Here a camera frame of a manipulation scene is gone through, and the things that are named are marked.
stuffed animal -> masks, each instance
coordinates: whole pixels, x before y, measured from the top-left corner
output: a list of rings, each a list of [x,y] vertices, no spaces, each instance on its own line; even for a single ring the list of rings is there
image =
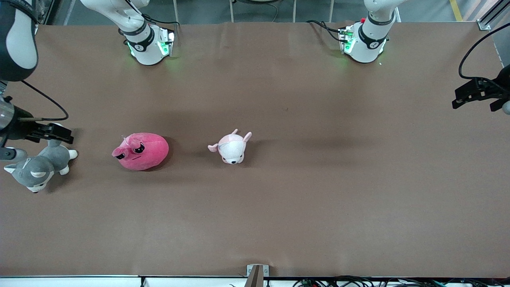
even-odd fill
[[[168,155],[167,141],[153,133],[134,133],[122,141],[112,156],[126,169],[143,171],[160,164]]]
[[[248,132],[243,138],[237,135],[237,129],[235,129],[233,133],[222,137],[218,143],[207,147],[213,153],[219,152],[224,163],[242,163],[244,160],[246,143],[250,138],[251,132]]]
[[[75,150],[68,150],[60,141],[51,139],[48,146],[38,156],[28,157],[18,163],[4,167],[14,179],[26,186],[31,192],[38,193],[55,173],[65,175],[69,172],[69,161],[78,156]]]

plush tail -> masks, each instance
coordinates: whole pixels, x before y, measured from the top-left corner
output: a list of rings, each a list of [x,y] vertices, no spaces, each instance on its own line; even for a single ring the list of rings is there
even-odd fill
[[[59,140],[56,140],[56,139],[50,139],[48,141],[48,146],[49,147],[52,147],[52,148],[55,148],[55,147],[58,147],[60,145],[61,141]]]

gray plush toy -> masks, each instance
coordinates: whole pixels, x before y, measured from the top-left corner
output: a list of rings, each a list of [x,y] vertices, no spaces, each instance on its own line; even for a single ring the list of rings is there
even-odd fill
[[[69,172],[69,160],[75,159],[78,152],[68,150],[58,140],[49,140],[48,146],[38,156],[28,157],[18,163],[4,167],[14,179],[26,186],[33,193],[38,193],[55,173],[65,175]]]

tabletop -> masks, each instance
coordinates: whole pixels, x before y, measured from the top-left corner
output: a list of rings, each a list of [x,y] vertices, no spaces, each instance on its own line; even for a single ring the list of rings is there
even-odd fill
[[[0,174],[0,275],[506,277],[510,117],[451,108],[474,22],[396,23],[373,63],[341,55],[306,23],[177,32],[172,58],[142,66],[114,26],[43,26],[27,81],[65,107],[79,156],[32,194]],[[495,77],[491,39],[467,75]],[[6,95],[58,116],[20,83]],[[239,165],[207,145],[253,137]],[[111,152],[164,136],[149,172]],[[37,154],[46,144],[10,141]]]

pink plush toy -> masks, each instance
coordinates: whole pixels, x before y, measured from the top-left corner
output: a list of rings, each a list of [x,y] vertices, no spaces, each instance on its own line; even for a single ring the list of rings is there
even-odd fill
[[[244,160],[244,150],[246,149],[246,143],[251,138],[251,132],[248,132],[244,138],[236,133],[237,129],[233,133],[222,137],[219,143],[207,146],[211,152],[219,152],[224,163],[236,164],[242,163]]]
[[[160,164],[168,155],[168,143],[157,134],[134,133],[116,148],[116,157],[126,169],[143,171]]]

